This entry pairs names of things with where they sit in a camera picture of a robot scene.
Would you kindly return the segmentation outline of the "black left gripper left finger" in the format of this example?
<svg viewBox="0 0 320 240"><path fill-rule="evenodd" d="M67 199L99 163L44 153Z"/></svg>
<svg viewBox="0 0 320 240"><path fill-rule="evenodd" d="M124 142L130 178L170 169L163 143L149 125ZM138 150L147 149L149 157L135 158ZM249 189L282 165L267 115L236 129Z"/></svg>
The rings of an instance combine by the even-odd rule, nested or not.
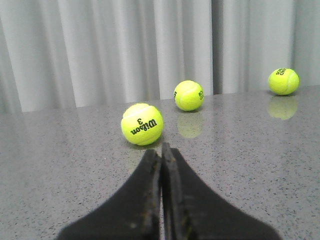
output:
<svg viewBox="0 0 320 240"><path fill-rule="evenodd" d="M145 151L125 184L93 212L65 227L59 240L158 240L161 158Z"/></svg>

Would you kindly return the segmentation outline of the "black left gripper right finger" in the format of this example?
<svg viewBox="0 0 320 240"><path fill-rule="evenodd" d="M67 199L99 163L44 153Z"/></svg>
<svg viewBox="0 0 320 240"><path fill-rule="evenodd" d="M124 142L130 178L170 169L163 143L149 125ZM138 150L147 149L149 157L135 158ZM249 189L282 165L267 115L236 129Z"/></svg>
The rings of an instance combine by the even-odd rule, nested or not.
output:
<svg viewBox="0 0 320 240"><path fill-rule="evenodd" d="M270 225L236 208L192 170L177 148L162 145L162 201L168 240L279 240Z"/></svg>

